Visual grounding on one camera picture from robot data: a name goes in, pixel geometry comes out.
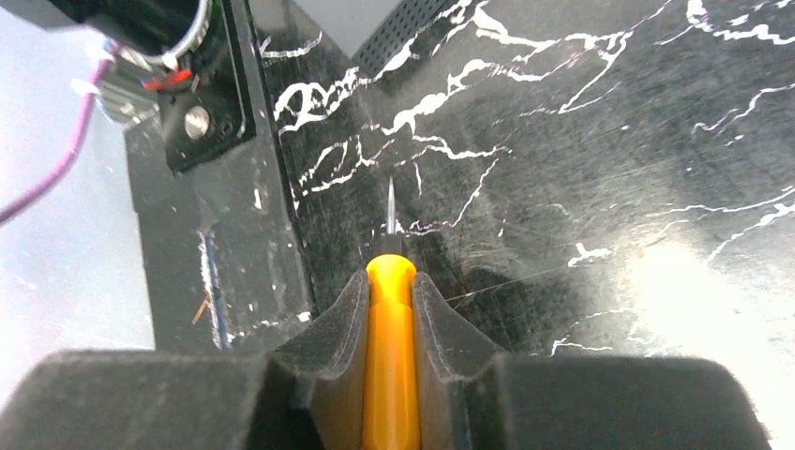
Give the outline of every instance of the black bracket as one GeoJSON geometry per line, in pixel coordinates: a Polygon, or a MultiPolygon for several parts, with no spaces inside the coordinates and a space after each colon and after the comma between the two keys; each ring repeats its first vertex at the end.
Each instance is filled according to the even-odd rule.
{"type": "Polygon", "coordinates": [[[229,2],[214,2],[222,23],[215,32],[211,28],[206,38],[210,42],[186,56],[187,65],[196,68],[193,81],[183,90],[158,93],[166,161],[173,173],[211,161],[255,134],[241,54],[248,45],[238,41],[229,2]],[[198,133],[195,124],[187,124],[191,111],[205,119],[198,133]]]}

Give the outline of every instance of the metal shaft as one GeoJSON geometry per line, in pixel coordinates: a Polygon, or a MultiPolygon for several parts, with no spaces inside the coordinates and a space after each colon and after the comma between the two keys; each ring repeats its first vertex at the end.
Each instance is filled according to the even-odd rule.
{"type": "Polygon", "coordinates": [[[395,206],[395,183],[389,177],[389,196],[386,201],[386,233],[395,234],[398,232],[398,219],[396,217],[395,206]]]}

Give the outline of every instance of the screw head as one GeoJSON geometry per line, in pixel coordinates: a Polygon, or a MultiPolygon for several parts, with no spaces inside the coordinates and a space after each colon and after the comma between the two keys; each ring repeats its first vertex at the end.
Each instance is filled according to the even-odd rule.
{"type": "Polygon", "coordinates": [[[232,134],[232,130],[233,125],[231,120],[226,119],[221,123],[221,136],[229,136],[232,134]]]}
{"type": "Polygon", "coordinates": [[[210,113],[201,106],[194,106],[185,114],[185,132],[192,140],[204,137],[210,130],[210,113]]]}

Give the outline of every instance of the purple wire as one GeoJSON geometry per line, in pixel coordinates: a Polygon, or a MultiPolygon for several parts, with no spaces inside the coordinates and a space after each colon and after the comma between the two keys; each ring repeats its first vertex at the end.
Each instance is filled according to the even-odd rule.
{"type": "MultiPolygon", "coordinates": [[[[109,49],[109,53],[115,57],[119,54],[120,50],[121,45],[114,43],[109,49]]],[[[94,70],[94,73],[91,74],[91,78],[88,79],[88,82],[93,85],[99,84],[112,66],[113,60],[102,60],[97,66],[97,69],[94,70]]],[[[50,192],[50,190],[64,178],[64,175],[69,172],[69,169],[74,166],[77,157],[80,155],[81,150],[83,150],[85,135],[88,132],[88,125],[91,122],[91,115],[94,112],[94,99],[96,96],[96,93],[91,92],[86,94],[82,99],[77,126],[72,132],[72,138],[69,141],[67,151],[61,157],[61,160],[44,179],[38,182],[38,184],[0,210],[0,226],[5,225],[9,220],[12,220],[22,211],[32,206],[33,203],[41,200],[42,197],[50,192]]]]}

